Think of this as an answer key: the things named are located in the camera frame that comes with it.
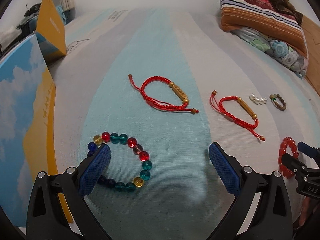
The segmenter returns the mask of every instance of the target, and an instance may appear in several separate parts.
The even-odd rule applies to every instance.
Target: blue bead
[[[100,184],[100,185],[103,185],[103,184],[105,184],[106,180],[107,180],[107,179],[106,179],[105,176],[100,175],[97,183]]]
[[[88,150],[89,151],[96,151],[98,149],[98,146],[94,142],[88,143]]]
[[[93,154],[94,154],[94,151],[90,151],[90,152],[88,152],[87,157],[90,157],[90,156],[92,156]]]
[[[140,178],[141,179],[148,180],[148,179],[150,179],[150,177],[151,177],[151,174],[149,171],[145,171],[145,170],[140,171]]]
[[[114,188],[116,185],[116,181],[114,179],[107,179],[105,182],[106,187],[108,188]]]
[[[124,191],[125,184],[123,182],[117,182],[115,185],[116,191]]]
[[[125,185],[125,188],[124,190],[126,192],[134,192],[136,190],[136,185],[134,185],[132,182],[128,182],[126,185]]]
[[[128,136],[124,133],[120,134],[119,141],[121,144],[127,144],[128,143]]]
[[[110,134],[110,141],[117,144],[119,142],[119,135],[115,132]]]
[[[142,162],[142,168],[146,171],[150,171],[152,169],[152,162],[151,161]]]

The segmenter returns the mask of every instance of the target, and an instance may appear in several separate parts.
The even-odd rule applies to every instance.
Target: brown beaded bracelet
[[[276,102],[276,99],[279,99],[279,101],[283,104],[283,106],[281,106],[278,102]],[[279,96],[279,94],[273,94],[270,95],[270,99],[273,102],[273,104],[275,105],[276,108],[278,108],[280,111],[284,111],[287,109],[287,104],[286,102],[282,99],[281,96]]]

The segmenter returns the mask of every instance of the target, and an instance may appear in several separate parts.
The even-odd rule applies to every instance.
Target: bed sheet
[[[150,153],[151,179],[134,193],[119,193],[96,185],[85,197],[98,221],[114,240],[149,238],[206,239],[233,201],[208,156],[217,141],[241,165],[270,174],[278,169],[280,142],[318,145],[320,98],[311,86],[268,55],[219,28],[219,19],[173,9],[106,9],[82,15],[66,26],[67,56],[50,67],[56,83],[54,141],[58,171],[78,165],[87,144],[104,131],[137,138]],[[190,108],[199,114],[166,113],[151,108],[128,80],[141,86],[151,76],[164,76],[183,89]],[[209,105],[239,96],[258,115],[258,141],[246,129],[226,120]],[[147,86],[148,95],[179,105],[162,83]],[[270,100],[255,105],[248,96],[278,93],[284,112]],[[227,111],[252,123],[235,102]],[[129,182],[141,170],[132,150],[110,145],[106,177]],[[309,167],[309,159],[302,158]],[[293,219],[300,212],[301,195],[295,179],[284,179]],[[248,227],[254,200],[240,230]]]

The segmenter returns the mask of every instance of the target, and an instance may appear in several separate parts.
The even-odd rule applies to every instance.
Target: red cord
[[[249,124],[245,121],[242,121],[241,119],[239,118],[236,118],[234,115],[228,113],[225,108],[223,107],[223,102],[224,101],[231,101],[231,100],[234,100],[236,101],[238,99],[238,97],[236,96],[232,96],[232,97],[225,97],[225,98],[221,98],[219,103],[217,103],[217,100],[216,98],[214,97],[216,95],[216,91],[213,91],[211,96],[210,96],[210,99],[209,99],[209,103],[211,105],[211,107],[216,110],[217,112],[229,117],[230,119],[232,119],[237,125],[243,127],[243,128],[246,128],[250,133],[252,133],[255,137],[259,138],[261,141],[265,141],[266,139],[261,136],[261,135],[258,135],[253,129],[257,128],[258,124],[259,124],[259,120],[258,119],[255,119],[254,120],[254,124]]]
[[[129,80],[130,80],[130,84],[136,90],[138,90],[141,93],[143,99],[147,102],[147,104],[150,105],[153,108],[156,108],[156,109],[161,110],[161,111],[171,111],[171,112],[175,112],[175,111],[190,111],[191,113],[194,113],[194,114],[195,113],[199,113],[199,110],[196,110],[194,108],[193,109],[186,108],[188,106],[188,103],[184,103],[181,106],[175,106],[175,105],[172,105],[170,103],[159,101],[157,99],[154,99],[152,97],[148,97],[147,96],[147,94],[146,94],[146,92],[144,90],[145,90],[145,88],[146,88],[146,86],[148,84],[150,84],[153,81],[160,81],[160,82],[163,82],[163,83],[169,85],[169,83],[171,81],[169,79],[167,79],[167,78],[160,77],[160,76],[150,77],[147,80],[145,80],[145,82],[142,84],[141,88],[137,87],[134,84],[131,74],[129,74]]]

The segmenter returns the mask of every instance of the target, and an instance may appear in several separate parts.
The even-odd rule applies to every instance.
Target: teal bead
[[[126,185],[125,185],[125,188],[124,190],[126,192],[134,192],[136,190],[136,185],[134,185],[132,182],[128,182]]]
[[[142,162],[142,168],[146,171],[150,171],[152,169],[152,162],[151,161]]]
[[[110,134],[110,141],[117,144],[119,142],[119,135],[115,132]]]
[[[128,136],[124,133],[120,134],[119,141],[121,144],[127,144],[128,143]]]
[[[148,180],[148,179],[150,179],[150,177],[151,177],[151,174],[149,171],[145,171],[145,170],[140,171],[140,178],[141,179]]]
[[[115,189],[116,191],[124,191],[124,188],[125,188],[125,184],[123,182],[117,182],[116,185],[115,185]]]

